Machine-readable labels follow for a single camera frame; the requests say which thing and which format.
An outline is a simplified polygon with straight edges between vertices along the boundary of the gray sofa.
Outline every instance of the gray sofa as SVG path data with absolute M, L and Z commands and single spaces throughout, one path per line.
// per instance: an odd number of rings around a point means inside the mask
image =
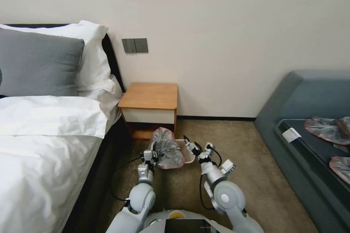
M 255 127 L 319 232 L 350 232 L 350 187 L 329 167 L 331 156 L 350 156 L 308 133 L 304 119 L 350 116 L 350 72 L 290 72 L 266 102 Z M 301 138 L 288 143 L 293 127 Z

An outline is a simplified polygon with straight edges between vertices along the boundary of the white duvet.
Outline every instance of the white duvet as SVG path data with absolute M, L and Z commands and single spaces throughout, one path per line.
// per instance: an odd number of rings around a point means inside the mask
M 0 232 L 62 230 L 108 118 L 85 97 L 0 99 Z

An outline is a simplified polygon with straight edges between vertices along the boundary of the pillowcase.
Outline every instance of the pillowcase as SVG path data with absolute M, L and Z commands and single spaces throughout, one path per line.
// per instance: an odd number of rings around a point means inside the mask
M 84 41 L 0 28 L 0 94 L 76 96 Z
M 0 28 L 83 39 L 85 47 L 77 74 L 77 90 L 104 89 L 110 92 L 114 87 L 113 81 L 109 79 L 110 67 L 101 43 L 108 31 L 107 26 L 82 20 L 79 24 L 69 24 L 53 28 L 10 27 L 2 24 L 0 24 Z

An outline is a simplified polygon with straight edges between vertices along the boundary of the white pillow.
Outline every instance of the white pillow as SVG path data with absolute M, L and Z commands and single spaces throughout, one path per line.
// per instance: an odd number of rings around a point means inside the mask
M 109 78 L 110 67 L 107 55 L 103 51 L 101 44 L 102 39 L 108 31 L 107 26 L 82 20 L 79 24 L 69 24 L 53 28 L 10 27 L 3 24 L 0 24 L 0 28 L 83 39 L 85 46 L 77 74 L 77 90 L 104 89 L 110 92 L 114 87 L 113 81 Z

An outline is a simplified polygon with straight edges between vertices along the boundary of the gray plastic bag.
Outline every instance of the gray plastic bag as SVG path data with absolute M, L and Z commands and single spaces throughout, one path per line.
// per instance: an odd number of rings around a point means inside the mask
M 149 149 L 152 144 L 153 149 L 158 155 L 158 167 L 162 169 L 174 169 L 182 167 L 185 163 L 185 158 L 183 157 L 180 147 L 170 130 L 160 127 L 154 131 L 148 147 Z

